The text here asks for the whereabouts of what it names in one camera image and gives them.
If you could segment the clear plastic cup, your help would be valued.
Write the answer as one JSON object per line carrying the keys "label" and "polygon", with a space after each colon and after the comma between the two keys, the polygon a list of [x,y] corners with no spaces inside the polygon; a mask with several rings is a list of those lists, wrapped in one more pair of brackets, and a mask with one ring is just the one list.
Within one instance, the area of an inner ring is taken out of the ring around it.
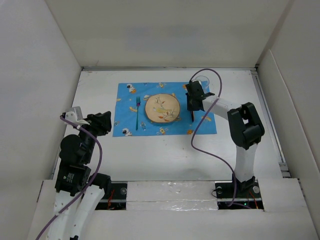
{"label": "clear plastic cup", "polygon": [[209,85],[210,85],[210,80],[208,77],[204,76],[204,75],[199,75],[195,78],[195,80],[201,80],[202,83],[201,83],[201,87],[202,87],[202,90],[204,93],[208,93],[210,90],[209,90]]}

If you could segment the beige bird-pattern plate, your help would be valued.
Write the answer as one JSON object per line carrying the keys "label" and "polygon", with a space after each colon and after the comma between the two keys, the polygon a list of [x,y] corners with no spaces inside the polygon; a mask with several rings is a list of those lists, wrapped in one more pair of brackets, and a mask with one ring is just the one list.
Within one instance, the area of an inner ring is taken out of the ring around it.
{"label": "beige bird-pattern plate", "polygon": [[181,105],[171,94],[160,93],[148,98],[144,107],[146,117],[153,123],[172,123],[180,117]]}

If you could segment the blue space-print cloth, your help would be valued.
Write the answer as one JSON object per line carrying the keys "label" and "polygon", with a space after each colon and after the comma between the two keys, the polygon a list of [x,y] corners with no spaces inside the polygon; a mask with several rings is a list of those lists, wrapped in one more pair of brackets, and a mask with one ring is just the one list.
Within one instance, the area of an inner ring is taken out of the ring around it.
{"label": "blue space-print cloth", "polygon": [[[162,135],[200,135],[217,133],[215,117],[212,113],[205,115],[203,111],[194,113],[194,122],[187,110],[185,82],[135,82],[119,83],[115,104],[113,136],[162,136]],[[157,94],[170,94],[180,103],[179,118],[170,123],[154,123],[145,114],[145,105],[149,97]],[[138,112],[138,130],[136,130],[136,97],[140,97]]]}

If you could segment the iridescent fork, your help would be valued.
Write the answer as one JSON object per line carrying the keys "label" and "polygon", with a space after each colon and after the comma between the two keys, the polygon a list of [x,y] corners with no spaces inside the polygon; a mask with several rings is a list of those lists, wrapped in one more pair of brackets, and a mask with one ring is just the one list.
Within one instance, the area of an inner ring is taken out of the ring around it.
{"label": "iridescent fork", "polygon": [[141,105],[141,98],[139,96],[136,97],[136,122],[135,122],[135,130],[137,131],[139,128],[139,108]]}

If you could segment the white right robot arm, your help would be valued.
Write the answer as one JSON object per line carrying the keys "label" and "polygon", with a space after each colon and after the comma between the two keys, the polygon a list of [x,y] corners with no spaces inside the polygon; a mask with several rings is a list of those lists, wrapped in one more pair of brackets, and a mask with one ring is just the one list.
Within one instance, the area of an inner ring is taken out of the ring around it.
{"label": "white right robot arm", "polygon": [[213,113],[228,121],[230,136],[236,145],[236,161],[231,191],[237,197],[249,192],[255,182],[254,162],[258,144],[265,134],[265,128],[253,103],[233,103],[214,93],[204,93],[199,81],[186,85],[187,110],[191,120],[194,112]]}

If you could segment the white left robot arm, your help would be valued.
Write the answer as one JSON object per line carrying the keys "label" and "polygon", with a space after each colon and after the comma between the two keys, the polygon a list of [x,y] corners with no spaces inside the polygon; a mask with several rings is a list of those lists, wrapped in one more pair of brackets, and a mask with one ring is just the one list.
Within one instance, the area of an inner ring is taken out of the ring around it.
{"label": "white left robot arm", "polygon": [[80,107],[62,113],[60,119],[78,130],[60,143],[60,164],[55,182],[53,216],[36,239],[79,240],[101,199],[112,192],[111,177],[99,173],[103,148],[98,137],[112,129],[111,112],[82,116]]}

